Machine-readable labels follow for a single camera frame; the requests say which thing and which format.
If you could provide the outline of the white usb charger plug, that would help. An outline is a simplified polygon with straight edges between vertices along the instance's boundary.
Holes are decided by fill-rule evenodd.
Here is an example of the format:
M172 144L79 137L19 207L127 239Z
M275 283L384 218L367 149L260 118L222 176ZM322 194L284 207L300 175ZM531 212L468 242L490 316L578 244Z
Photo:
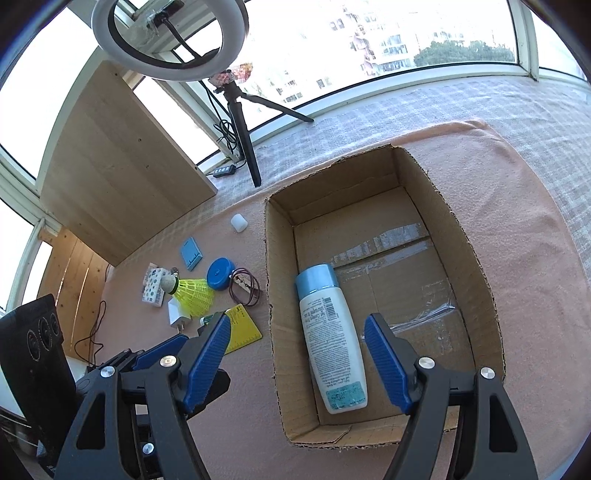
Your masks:
M183 309L183 306L175 298L171 298L168 301L167 311L169 326L177 331L183 331L191 322L190 314Z

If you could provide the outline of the white dotted tissue pack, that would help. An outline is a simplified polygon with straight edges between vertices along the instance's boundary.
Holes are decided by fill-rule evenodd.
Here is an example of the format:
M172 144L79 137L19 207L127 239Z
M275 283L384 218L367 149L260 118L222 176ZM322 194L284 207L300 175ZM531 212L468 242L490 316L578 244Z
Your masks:
M161 307L164 291L160 287L161 278L168 271L164 268L150 265L143 278L141 301L154 307Z

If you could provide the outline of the yellow plastic shuttlecock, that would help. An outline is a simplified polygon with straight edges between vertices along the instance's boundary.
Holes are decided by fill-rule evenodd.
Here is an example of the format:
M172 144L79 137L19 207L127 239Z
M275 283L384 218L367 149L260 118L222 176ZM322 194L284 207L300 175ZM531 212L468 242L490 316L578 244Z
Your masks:
M213 304L214 289L205 279L179 279L176 275L166 274L160 279L160 287L191 317L204 316Z

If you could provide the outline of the yellow black notepad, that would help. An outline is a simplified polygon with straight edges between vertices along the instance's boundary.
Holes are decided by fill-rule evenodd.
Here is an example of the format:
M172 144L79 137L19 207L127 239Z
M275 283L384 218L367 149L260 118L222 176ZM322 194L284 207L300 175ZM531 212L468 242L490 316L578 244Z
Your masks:
M259 341L263 338L262 332L253 322L242 304L235 305L224 312L230 320L230 339L225 354L235 352L238 349Z

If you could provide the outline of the wooden clothespin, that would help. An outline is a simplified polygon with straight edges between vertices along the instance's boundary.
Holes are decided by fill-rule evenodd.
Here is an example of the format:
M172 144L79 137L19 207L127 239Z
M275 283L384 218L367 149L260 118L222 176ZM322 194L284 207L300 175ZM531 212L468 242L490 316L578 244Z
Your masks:
M230 289L233 295L236 295L238 292L245 294L245 299L249 302L252 302L254 297L256 297L256 281L252 275L245 272L238 272L230 277Z

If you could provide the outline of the brown rubber band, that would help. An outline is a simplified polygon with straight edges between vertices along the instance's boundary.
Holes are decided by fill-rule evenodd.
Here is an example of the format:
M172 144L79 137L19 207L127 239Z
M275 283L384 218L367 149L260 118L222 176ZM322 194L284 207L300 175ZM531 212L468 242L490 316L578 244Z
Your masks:
M249 270L243 267L236 268L229 276L228 294L236 304L245 307L253 307L259 303L259 280Z

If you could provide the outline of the small white plastic cap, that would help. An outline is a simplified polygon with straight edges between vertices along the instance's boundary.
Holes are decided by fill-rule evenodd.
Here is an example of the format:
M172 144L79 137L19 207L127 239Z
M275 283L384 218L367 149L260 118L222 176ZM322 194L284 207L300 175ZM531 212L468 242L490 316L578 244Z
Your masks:
M230 224L238 233L242 233L247 227L249 227L249 222L239 213L231 217Z

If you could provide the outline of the white sunscreen bottle blue cap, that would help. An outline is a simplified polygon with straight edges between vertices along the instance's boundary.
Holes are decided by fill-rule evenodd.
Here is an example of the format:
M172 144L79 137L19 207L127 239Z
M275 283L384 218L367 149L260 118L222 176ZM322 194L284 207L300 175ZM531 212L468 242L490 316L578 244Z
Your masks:
M337 415L367 407L362 350L334 268L311 266L297 275L295 289L311 371L325 409Z

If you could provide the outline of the green lip balm stick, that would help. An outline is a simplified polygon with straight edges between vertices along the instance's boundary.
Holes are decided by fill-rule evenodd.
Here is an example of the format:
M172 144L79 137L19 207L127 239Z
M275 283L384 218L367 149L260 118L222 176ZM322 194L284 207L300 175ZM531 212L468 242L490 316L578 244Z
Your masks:
M223 316L222 312L215 312L211 315L201 317L199 319L199 327L205 328L208 325L216 324L219 321L219 319L221 319L222 316Z

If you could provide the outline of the pine slat headboard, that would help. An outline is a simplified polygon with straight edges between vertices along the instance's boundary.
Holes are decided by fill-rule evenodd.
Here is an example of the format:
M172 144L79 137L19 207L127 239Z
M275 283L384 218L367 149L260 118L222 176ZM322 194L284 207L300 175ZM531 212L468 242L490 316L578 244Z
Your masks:
M109 264L66 228L57 235L42 229L39 239L52 250L38 295L54 297L65 354L88 360L95 350L89 335L98 319Z

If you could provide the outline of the blue phone stand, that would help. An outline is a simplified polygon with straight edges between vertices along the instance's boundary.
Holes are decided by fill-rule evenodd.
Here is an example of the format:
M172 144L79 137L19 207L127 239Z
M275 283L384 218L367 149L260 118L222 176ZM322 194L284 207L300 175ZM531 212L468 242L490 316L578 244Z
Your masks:
M187 238L182 243L179 252L187 271L192 271L204 258L193 237Z

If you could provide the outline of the large wooden board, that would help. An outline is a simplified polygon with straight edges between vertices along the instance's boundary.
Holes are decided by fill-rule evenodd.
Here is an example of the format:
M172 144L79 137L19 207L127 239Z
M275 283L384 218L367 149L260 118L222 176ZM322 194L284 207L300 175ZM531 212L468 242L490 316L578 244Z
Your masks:
M107 60L74 82L44 162L41 204L113 266L216 193Z

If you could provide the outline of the cardboard box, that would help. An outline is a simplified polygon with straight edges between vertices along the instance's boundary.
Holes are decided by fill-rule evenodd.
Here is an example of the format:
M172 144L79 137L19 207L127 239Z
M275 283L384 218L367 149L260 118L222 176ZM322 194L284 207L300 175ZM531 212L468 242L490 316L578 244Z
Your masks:
M450 205L404 148L384 146L335 161L266 200L266 292L274 381L287 440L349 449L401 440L407 418L372 359L369 403L331 414L311 372L297 275L328 264L356 329L381 314L423 356L458 371L505 372L490 284Z

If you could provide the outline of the black tripod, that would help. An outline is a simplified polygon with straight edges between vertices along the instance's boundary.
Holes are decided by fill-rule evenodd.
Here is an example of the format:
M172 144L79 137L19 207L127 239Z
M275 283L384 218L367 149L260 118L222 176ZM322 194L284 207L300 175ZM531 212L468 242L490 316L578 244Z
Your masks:
M242 159L249 167L249 173L252 177L253 186L259 188L262 186L262 177L259 172L259 164L256 161L256 153L253 150L252 139L250 138L249 127L246 125L245 115L243 114L242 103L239 99L249 101L250 103L263 105L271 110L276 110L284 115L289 115L297 120L305 123L312 123L312 119L308 115L301 114L279 103L267 100L259 95L247 94L240 89L235 82L235 75L230 70L218 73L208 79L208 82L215 88L215 92L221 92L228 103L228 113L231 118L233 127L235 127L235 134L238 137L239 150L242 153Z

